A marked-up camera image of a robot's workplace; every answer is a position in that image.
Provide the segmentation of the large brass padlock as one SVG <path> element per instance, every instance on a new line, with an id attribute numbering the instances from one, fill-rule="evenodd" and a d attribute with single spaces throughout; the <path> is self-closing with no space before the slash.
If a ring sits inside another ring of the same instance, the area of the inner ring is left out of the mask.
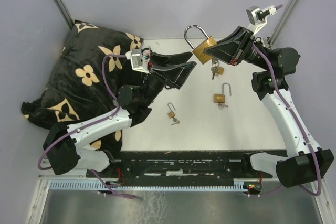
<path id="1" fill-rule="evenodd" d="M 191 29 L 191 28 L 196 28 L 198 29 L 205 37 L 205 40 L 200 43 L 198 46 L 194 46 L 191 41 L 188 39 L 187 37 L 187 32 Z M 214 46 L 217 44 L 217 42 L 215 41 L 215 39 L 212 36 L 209 36 L 205 30 L 199 26 L 199 25 L 189 25 L 185 28 L 184 30 L 184 39 L 185 41 L 188 43 L 188 45 L 193 49 L 192 53 L 196 56 L 196 58 L 201 62 L 201 64 L 206 64 L 207 62 L 209 62 L 210 60 L 212 60 L 212 56 L 206 54 L 204 52 L 204 49 Z"/>

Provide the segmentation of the large padlock key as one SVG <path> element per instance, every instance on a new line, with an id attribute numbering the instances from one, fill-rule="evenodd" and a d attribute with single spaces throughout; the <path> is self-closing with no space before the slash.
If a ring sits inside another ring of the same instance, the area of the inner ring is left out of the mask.
<path id="1" fill-rule="evenodd" d="M 216 59 L 212 59 L 212 67 L 211 67 L 211 72 L 212 72 L 212 80 L 214 80 L 216 73 L 218 72 L 218 65 L 219 62 Z"/>

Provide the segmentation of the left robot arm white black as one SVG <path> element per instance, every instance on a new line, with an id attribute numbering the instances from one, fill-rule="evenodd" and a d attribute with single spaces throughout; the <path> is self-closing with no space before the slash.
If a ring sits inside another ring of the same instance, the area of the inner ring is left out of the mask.
<path id="1" fill-rule="evenodd" d="M 139 86 L 122 85 L 113 95 L 116 108 L 95 118 L 75 124 L 54 124 L 43 144 L 44 152 L 38 168 L 47 158 L 55 175 L 73 169 L 93 169 L 105 177 L 116 171 L 113 155 L 108 150 L 86 148 L 90 143 L 118 130 L 125 130 L 145 121 L 151 113 L 150 105 L 165 88 L 180 89 L 196 66 L 191 52 L 162 55 L 150 48 L 134 49 L 121 55 L 133 71 L 140 73 Z"/>

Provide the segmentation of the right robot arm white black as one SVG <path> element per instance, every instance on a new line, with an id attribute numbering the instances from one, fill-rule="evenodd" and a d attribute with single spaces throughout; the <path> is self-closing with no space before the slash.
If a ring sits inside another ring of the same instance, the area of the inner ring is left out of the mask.
<path id="1" fill-rule="evenodd" d="M 269 49 L 250 30 L 239 26 L 227 38 L 205 48 L 204 53 L 228 65 L 236 66 L 245 61 L 263 69 L 253 73 L 251 85 L 272 115 L 285 143 L 287 157 L 266 152 L 251 154 L 241 164 L 243 175 L 254 177 L 261 171 L 277 177 L 286 188 L 310 182 L 317 182 L 321 188 L 334 155 L 330 149 L 322 149 L 308 131 L 285 80 L 287 75 L 296 72 L 298 52 L 291 47 Z"/>

